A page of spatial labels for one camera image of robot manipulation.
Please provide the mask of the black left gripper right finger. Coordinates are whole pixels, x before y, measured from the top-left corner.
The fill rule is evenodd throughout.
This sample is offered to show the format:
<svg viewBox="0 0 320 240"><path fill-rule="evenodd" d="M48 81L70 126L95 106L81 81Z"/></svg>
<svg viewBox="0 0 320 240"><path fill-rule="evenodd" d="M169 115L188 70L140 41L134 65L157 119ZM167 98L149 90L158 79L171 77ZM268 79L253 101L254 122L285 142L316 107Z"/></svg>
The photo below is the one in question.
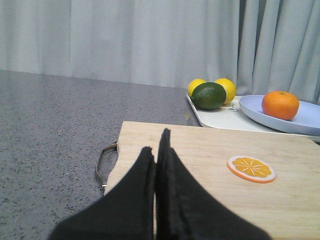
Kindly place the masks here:
<svg viewBox="0 0 320 240"><path fill-rule="evenodd" d="M269 240L263 229L236 215L212 197L186 169L161 135L156 164L158 240Z"/></svg>

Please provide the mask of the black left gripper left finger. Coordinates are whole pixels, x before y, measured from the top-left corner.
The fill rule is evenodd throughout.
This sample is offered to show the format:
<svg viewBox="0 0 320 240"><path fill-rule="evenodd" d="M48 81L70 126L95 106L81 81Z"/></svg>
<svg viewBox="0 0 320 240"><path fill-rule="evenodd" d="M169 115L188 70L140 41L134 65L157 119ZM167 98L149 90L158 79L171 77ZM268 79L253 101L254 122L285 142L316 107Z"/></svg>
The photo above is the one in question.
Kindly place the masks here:
<svg viewBox="0 0 320 240"><path fill-rule="evenodd" d="M151 240L156 164L144 147L126 175L104 197L60 222L51 240Z"/></svg>

